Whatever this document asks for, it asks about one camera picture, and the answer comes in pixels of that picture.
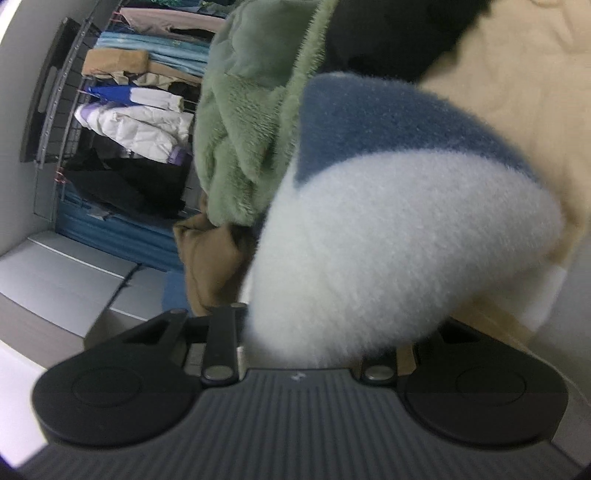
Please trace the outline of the white striped fleece sweater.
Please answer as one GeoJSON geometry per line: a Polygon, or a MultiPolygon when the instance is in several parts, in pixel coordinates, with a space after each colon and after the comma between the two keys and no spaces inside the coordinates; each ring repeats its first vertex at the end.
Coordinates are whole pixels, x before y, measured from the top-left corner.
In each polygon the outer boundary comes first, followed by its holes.
{"type": "Polygon", "coordinates": [[[327,368],[413,343],[535,265],[563,227],[478,118],[406,82],[315,76],[252,262],[245,354],[327,368]]]}

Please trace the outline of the metal clothes rack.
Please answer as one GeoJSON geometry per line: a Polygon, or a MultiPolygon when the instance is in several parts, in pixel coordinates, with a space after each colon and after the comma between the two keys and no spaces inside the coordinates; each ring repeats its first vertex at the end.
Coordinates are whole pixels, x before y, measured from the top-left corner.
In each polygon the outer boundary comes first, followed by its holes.
{"type": "Polygon", "coordinates": [[[35,217],[55,221],[60,169],[80,144],[81,129],[73,125],[90,79],[82,74],[88,51],[112,22],[120,1],[96,1],[82,21],[65,18],[49,45],[37,75],[27,111],[20,161],[33,166],[31,194],[35,217]]]}

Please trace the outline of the blue padded board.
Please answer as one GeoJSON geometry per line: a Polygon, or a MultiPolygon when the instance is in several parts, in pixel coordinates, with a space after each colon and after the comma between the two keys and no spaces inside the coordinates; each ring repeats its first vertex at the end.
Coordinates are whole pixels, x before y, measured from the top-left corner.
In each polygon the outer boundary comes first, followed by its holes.
{"type": "Polygon", "coordinates": [[[165,274],[161,308],[163,311],[183,309],[192,313],[186,296],[185,277],[182,271],[168,271],[165,274]]]}

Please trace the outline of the brown hoodie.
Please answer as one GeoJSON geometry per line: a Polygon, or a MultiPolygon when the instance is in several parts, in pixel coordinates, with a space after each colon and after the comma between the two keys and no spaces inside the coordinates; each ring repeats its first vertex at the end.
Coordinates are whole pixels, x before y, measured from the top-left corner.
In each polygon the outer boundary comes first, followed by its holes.
{"type": "Polygon", "coordinates": [[[173,234],[192,312],[204,316],[213,307],[235,303],[256,251],[252,229],[212,224],[208,197],[202,193],[199,213],[175,223],[173,234]]]}

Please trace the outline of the blue curtain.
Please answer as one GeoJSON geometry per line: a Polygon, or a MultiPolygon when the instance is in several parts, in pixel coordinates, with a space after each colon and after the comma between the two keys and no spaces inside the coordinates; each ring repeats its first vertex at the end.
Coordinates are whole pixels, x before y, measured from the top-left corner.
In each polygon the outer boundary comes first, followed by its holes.
{"type": "Polygon", "coordinates": [[[160,271],[180,271],[182,264],[172,222],[142,222],[107,212],[65,187],[57,208],[55,231],[124,260],[160,271]]]}

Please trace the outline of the black hanging jacket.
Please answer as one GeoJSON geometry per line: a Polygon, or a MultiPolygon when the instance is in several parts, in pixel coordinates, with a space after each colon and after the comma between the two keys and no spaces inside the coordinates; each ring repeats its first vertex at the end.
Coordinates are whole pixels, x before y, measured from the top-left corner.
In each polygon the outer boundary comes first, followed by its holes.
{"type": "Polygon", "coordinates": [[[172,220],[182,200],[189,161],[158,163],[145,158],[100,158],[94,149],[66,160],[62,172],[87,201],[138,220],[172,220]]]}

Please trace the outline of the white puffer jacket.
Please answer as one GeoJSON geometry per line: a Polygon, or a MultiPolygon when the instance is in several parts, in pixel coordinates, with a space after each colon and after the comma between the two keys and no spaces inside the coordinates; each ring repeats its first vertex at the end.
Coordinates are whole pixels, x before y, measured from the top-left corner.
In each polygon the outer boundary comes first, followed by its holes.
{"type": "Polygon", "coordinates": [[[76,108],[78,123],[126,150],[179,166],[188,152],[194,114],[183,97],[157,88],[90,86],[93,100],[76,108]]]}

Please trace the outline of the light blue hanging garment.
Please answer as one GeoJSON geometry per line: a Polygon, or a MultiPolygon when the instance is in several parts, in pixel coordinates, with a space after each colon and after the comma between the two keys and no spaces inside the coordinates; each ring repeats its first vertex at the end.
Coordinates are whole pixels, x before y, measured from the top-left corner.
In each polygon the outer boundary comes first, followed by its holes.
{"type": "Polygon", "coordinates": [[[151,61],[172,67],[181,72],[204,76],[208,61],[209,45],[190,43],[163,37],[105,31],[100,34],[95,48],[143,50],[151,61]]]}

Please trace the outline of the green fleece garment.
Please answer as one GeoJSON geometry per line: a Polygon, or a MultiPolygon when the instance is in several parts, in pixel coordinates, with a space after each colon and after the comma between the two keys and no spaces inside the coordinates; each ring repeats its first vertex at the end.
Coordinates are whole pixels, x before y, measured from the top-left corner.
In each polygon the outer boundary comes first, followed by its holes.
{"type": "Polygon", "coordinates": [[[297,145],[308,80],[325,59],[334,1],[240,1],[214,35],[202,79],[193,156],[207,215],[252,226],[297,145]]]}

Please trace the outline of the tan hanging coat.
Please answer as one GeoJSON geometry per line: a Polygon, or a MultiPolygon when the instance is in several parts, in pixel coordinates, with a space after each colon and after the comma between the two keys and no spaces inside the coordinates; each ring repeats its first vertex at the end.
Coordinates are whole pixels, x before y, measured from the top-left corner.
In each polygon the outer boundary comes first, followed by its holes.
{"type": "Polygon", "coordinates": [[[93,48],[85,56],[84,77],[113,80],[117,85],[156,87],[167,90],[172,83],[199,86],[201,78],[149,59],[145,50],[93,48]]]}

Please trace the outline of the patchwork colour quilt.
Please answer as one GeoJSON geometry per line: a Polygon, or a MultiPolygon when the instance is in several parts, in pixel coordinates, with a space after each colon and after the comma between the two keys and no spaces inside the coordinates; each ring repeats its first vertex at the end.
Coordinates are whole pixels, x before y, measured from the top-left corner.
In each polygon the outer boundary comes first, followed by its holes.
{"type": "Polygon", "coordinates": [[[495,127],[558,196],[562,239],[458,320],[590,380],[590,5],[496,1],[422,83],[495,127]]]}

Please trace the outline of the pink hanging trousers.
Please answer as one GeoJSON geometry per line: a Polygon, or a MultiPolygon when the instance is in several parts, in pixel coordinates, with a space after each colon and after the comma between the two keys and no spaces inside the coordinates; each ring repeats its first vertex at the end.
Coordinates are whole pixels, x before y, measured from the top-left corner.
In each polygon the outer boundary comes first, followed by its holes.
{"type": "Polygon", "coordinates": [[[179,10],[122,7],[119,13],[137,32],[165,32],[173,30],[205,30],[216,33],[221,30],[224,19],[211,15],[179,10]]]}

